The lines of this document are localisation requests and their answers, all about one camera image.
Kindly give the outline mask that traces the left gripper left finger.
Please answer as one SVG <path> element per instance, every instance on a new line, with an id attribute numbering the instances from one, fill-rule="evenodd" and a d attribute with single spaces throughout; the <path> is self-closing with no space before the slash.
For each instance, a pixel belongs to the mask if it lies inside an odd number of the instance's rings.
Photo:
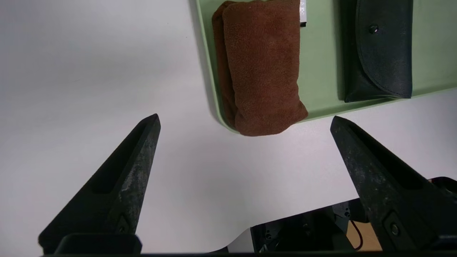
<path id="1" fill-rule="evenodd" d="M 142 119 L 39 235 L 45 255 L 139 255 L 136 235 L 160 135 Z"/>

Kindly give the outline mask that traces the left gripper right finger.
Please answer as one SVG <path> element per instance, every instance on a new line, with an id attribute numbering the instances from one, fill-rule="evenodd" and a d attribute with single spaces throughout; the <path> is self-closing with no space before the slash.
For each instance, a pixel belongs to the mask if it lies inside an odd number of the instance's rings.
<path id="1" fill-rule="evenodd" d="M 456 251 L 455 180 L 424 178 L 348 119 L 330 132 L 384 251 Z"/>

